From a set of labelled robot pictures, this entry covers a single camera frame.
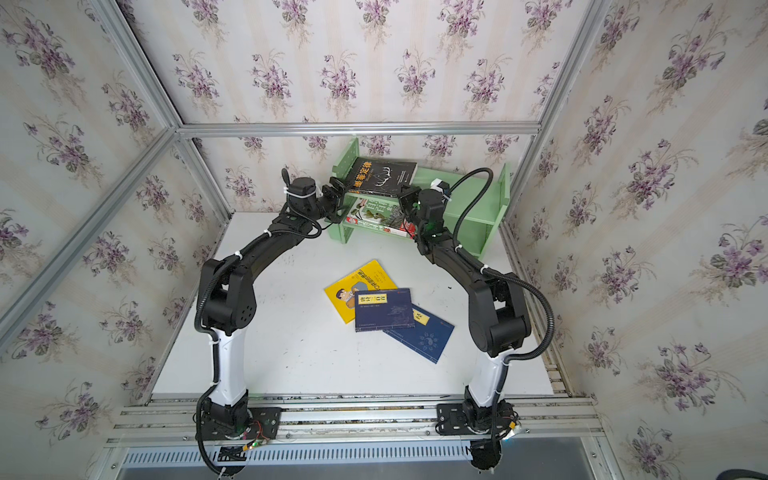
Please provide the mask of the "dark blue hardcover book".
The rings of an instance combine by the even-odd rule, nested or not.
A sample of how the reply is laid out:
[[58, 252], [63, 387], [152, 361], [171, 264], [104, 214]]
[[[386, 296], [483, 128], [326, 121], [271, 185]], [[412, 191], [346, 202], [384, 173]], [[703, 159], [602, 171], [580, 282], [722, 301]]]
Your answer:
[[416, 321], [410, 290], [356, 292], [354, 323], [357, 333], [413, 328]]

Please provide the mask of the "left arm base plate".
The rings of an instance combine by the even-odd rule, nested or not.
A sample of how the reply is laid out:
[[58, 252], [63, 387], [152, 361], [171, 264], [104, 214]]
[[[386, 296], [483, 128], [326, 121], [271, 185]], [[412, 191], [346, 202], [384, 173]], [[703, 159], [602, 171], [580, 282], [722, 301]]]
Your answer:
[[203, 408], [195, 439], [204, 442], [275, 440], [282, 413], [279, 407], [245, 408], [213, 404]]

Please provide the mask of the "black book gold title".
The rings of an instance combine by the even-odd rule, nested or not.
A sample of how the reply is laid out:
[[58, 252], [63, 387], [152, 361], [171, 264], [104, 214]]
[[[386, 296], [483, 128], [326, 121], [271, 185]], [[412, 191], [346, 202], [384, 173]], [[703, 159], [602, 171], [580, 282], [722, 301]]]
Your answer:
[[412, 161], [358, 157], [345, 178], [346, 191], [395, 198], [411, 185], [417, 170]]

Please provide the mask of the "green red plant book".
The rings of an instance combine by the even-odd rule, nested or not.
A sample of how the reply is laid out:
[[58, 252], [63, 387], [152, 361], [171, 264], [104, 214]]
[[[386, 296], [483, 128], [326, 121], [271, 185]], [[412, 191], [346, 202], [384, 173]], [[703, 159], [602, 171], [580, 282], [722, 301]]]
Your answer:
[[343, 224], [402, 238], [413, 238], [416, 233], [397, 203], [373, 198], [356, 198]]

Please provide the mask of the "yellow cartoon book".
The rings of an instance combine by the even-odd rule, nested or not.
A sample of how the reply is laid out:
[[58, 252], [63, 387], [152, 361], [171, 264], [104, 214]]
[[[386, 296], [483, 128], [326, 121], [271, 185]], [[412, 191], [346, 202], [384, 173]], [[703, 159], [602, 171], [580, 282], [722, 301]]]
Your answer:
[[377, 260], [371, 260], [324, 289], [345, 324], [355, 319], [355, 294], [395, 289], [396, 284]]

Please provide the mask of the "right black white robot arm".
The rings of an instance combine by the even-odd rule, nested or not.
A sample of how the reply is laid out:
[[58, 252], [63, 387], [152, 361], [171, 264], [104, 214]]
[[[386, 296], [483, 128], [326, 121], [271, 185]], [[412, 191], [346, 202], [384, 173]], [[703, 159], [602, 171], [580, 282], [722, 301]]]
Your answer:
[[[484, 174], [479, 193], [462, 210], [455, 228], [449, 229], [444, 215], [454, 191], [471, 177]], [[501, 273], [475, 258], [460, 244], [458, 233], [471, 210], [493, 183], [493, 171], [480, 167], [450, 184], [435, 180], [428, 188], [406, 185], [398, 202], [405, 219], [415, 225], [413, 240], [419, 253], [447, 272], [467, 294], [470, 337], [485, 357], [458, 404], [440, 404], [436, 432], [441, 436], [484, 435], [493, 440], [513, 433], [519, 425], [514, 408], [502, 399], [511, 363], [540, 357], [551, 345], [555, 315], [546, 296], [514, 273]], [[542, 306], [547, 326], [538, 345], [521, 352], [532, 334], [532, 321], [525, 295]]]

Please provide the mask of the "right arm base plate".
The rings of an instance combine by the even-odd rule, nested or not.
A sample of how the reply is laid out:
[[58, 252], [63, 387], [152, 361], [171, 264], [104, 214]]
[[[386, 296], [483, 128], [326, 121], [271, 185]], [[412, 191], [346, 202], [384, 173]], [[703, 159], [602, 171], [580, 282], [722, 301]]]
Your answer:
[[436, 405], [435, 431], [439, 436], [476, 435], [477, 410], [468, 402], [440, 403]]

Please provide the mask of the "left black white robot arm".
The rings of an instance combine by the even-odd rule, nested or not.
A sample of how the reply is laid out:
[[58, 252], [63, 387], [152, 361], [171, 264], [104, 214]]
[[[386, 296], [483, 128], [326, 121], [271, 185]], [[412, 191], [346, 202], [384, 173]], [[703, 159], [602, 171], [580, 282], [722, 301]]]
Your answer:
[[255, 280], [281, 255], [321, 236], [322, 220], [341, 222], [342, 180], [318, 186], [309, 177], [290, 179], [282, 171], [285, 203], [269, 226], [244, 247], [201, 268], [193, 326], [209, 339], [212, 385], [201, 395], [197, 419], [211, 419], [237, 431], [249, 422], [245, 382], [245, 330], [257, 311]]

